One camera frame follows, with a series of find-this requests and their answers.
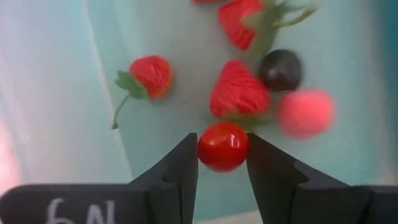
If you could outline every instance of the dark grape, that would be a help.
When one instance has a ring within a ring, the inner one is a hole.
[[[258,76],[270,91],[292,91],[302,81],[302,66],[295,53],[275,50],[262,59]]]

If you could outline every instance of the green strawberry stem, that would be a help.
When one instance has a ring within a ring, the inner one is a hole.
[[[314,12],[317,11],[317,7],[315,6],[309,6],[306,8],[305,11],[301,15],[299,15],[297,18],[292,19],[291,21],[276,21],[272,24],[273,27],[276,28],[281,28],[281,27],[288,27],[288,26],[293,26],[298,24],[299,22],[302,22],[304,19],[308,18],[311,16]]]
[[[123,105],[127,102],[127,100],[129,98],[130,98],[130,93],[127,94],[127,96],[123,99],[122,103],[119,105],[118,109],[116,110],[116,113],[114,114],[114,118],[113,118],[112,130],[119,128],[119,124],[116,121],[116,119],[118,118],[119,112],[122,109]]]

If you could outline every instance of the blurry pink fruit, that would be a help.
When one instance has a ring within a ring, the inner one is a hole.
[[[330,128],[333,118],[333,99],[321,90],[294,91],[280,102],[278,122],[288,138],[318,136]]]

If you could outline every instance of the cherry tomato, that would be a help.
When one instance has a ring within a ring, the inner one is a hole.
[[[234,123],[218,123],[203,133],[198,143],[198,156],[215,172],[231,172],[238,168],[249,153],[246,133]]]

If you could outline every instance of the teal container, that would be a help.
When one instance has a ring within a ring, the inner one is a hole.
[[[388,2],[316,1],[320,9],[313,16],[283,28],[274,48],[298,52],[305,66],[302,88],[334,97],[336,123],[310,141],[288,140],[275,126],[257,132],[352,185],[396,182],[398,93],[392,66],[397,35],[392,27],[397,19],[388,5],[395,2]],[[187,133],[200,135],[208,126],[210,93],[222,66],[246,59],[218,25],[222,4],[0,2],[0,110],[22,181],[128,182]],[[163,55],[174,66],[171,94],[156,104],[129,100],[119,129],[111,130],[125,96],[114,84],[117,71],[151,54]],[[246,166],[217,174],[201,165],[197,190],[196,221],[259,219]]]

